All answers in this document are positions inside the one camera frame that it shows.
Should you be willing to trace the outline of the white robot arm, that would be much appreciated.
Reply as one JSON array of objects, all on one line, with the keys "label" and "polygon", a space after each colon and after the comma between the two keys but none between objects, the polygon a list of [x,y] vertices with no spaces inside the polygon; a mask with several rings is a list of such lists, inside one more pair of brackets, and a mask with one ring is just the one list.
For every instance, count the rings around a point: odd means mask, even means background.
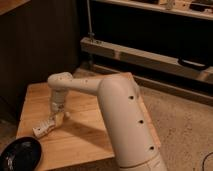
[{"label": "white robot arm", "polygon": [[51,109],[65,101],[69,90],[97,96],[119,171],[167,171],[138,99],[139,86],[120,74],[103,78],[73,78],[68,72],[48,78]]}]

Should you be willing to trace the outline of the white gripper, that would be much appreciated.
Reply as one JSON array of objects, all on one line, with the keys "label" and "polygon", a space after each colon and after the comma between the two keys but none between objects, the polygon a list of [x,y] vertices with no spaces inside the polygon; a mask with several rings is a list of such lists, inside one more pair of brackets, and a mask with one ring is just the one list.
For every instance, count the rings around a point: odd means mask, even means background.
[{"label": "white gripper", "polygon": [[51,97],[50,97],[50,119],[55,120],[55,117],[58,112],[58,118],[61,123],[64,121],[65,117],[65,111],[64,111],[64,105],[65,105],[65,98],[66,98],[66,92],[65,91],[51,91]]}]

